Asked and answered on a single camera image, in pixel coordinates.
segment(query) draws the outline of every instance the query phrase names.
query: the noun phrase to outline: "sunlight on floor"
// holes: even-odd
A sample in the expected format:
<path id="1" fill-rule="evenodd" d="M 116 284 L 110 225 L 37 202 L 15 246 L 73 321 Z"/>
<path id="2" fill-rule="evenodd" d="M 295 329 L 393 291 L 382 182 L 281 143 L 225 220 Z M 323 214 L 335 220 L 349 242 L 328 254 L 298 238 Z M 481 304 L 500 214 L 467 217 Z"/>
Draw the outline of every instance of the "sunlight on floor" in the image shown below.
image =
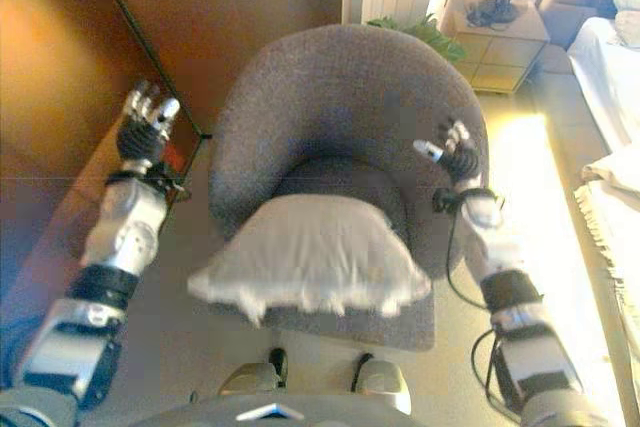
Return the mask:
<path id="1" fill-rule="evenodd" d="M 585 390 L 612 425 L 624 426 L 591 285 L 547 138 L 545 117 L 490 106 L 491 185 L 523 239 L 534 282 Z"/>

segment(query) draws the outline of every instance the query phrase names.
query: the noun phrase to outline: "drawer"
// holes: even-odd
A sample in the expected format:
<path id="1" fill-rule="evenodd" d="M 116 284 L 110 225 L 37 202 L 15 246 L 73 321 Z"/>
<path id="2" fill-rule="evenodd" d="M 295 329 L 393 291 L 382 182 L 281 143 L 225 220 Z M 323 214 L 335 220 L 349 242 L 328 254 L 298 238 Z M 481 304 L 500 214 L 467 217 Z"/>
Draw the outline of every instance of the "drawer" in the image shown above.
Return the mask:
<path id="1" fill-rule="evenodd" d="M 467 54 L 464 61 L 473 64 L 480 62 L 489 46 L 489 42 L 491 42 L 491 37 L 486 35 L 458 34 L 456 40 L 460 42 L 460 45 L 462 45 Z"/>
<path id="2" fill-rule="evenodd" d="M 542 45 L 542 42 L 535 40 L 494 37 L 482 58 L 482 63 L 526 68 L 533 62 Z"/>
<path id="3" fill-rule="evenodd" d="M 473 79 L 473 74 L 476 73 L 476 69 L 478 68 L 478 64 L 469 64 L 468 62 L 457 62 L 455 64 L 455 68 L 458 72 L 462 74 L 462 76 L 467 79 L 467 82 L 471 83 Z"/>
<path id="4" fill-rule="evenodd" d="M 479 65 L 471 86 L 478 90 L 512 92 L 527 69 L 506 65 Z"/>

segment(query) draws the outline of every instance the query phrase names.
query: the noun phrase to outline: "brown wooden panel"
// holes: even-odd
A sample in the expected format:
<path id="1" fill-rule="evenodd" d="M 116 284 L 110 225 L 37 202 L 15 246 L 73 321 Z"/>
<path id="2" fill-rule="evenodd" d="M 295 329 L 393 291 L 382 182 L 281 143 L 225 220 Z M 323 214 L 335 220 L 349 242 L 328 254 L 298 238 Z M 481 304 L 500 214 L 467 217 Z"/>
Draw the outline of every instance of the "brown wooden panel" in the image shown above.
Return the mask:
<path id="1" fill-rule="evenodd" d="M 127 0 L 205 130 L 267 43 L 339 23 L 341 0 Z"/>
<path id="2" fill-rule="evenodd" d="M 470 64 L 467 62 L 457 62 L 455 64 L 458 72 L 462 74 L 462 76 L 467 79 L 467 82 L 471 83 L 473 80 L 473 75 L 476 73 L 476 69 L 478 68 L 478 64 Z"/>
<path id="3" fill-rule="evenodd" d="M 33 314 L 78 269 L 119 165 L 122 102 L 136 80 L 160 76 L 114 0 L 0 0 L 0 22 L 5 323 L 12 304 Z M 172 159 L 185 166 L 198 139 L 183 114 L 175 132 Z"/>
<path id="4" fill-rule="evenodd" d="M 458 34 L 456 40 L 460 42 L 466 53 L 464 61 L 478 63 L 491 42 L 491 37 L 486 35 Z"/>
<path id="5" fill-rule="evenodd" d="M 537 40 L 496 37 L 485 52 L 482 63 L 526 68 L 533 62 L 542 46 L 543 43 Z"/>
<path id="6" fill-rule="evenodd" d="M 511 92 L 518 85 L 524 72 L 525 69 L 522 67 L 481 64 L 476 70 L 471 86 L 478 90 Z"/>

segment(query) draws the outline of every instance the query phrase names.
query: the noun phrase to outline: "nightstand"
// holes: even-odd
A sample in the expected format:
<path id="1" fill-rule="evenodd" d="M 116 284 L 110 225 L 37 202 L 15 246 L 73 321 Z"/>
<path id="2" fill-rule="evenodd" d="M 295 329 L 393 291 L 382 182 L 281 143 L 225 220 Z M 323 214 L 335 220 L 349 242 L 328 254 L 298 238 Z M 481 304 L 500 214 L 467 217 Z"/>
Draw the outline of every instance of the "nightstand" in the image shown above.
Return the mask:
<path id="1" fill-rule="evenodd" d="M 455 38 L 466 57 L 455 63 L 474 90 L 511 94 L 518 90 L 549 35 L 532 2 L 512 1 L 520 15 L 510 24 L 473 27 L 467 10 L 480 0 L 448 0 L 441 30 Z"/>

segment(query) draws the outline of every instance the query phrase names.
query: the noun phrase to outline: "leaf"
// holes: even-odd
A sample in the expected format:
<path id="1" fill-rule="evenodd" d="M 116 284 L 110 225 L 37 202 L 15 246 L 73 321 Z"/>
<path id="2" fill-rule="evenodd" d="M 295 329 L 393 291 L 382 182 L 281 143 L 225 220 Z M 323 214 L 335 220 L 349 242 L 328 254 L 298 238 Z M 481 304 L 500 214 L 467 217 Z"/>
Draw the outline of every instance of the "leaf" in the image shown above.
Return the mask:
<path id="1" fill-rule="evenodd" d="M 374 27 L 382 27 L 383 29 L 398 30 L 398 24 L 391 17 L 383 17 L 381 19 L 373 19 L 367 22 L 367 25 Z"/>
<path id="2" fill-rule="evenodd" d="M 405 34 L 416 37 L 433 48 L 433 50 L 449 62 L 457 62 L 466 56 L 466 52 L 458 42 L 438 30 L 438 21 L 433 14 L 425 15 L 416 25 L 404 29 L 401 29 L 391 17 L 370 20 L 367 22 L 367 25 L 381 27 L 383 29 L 400 30 Z"/>

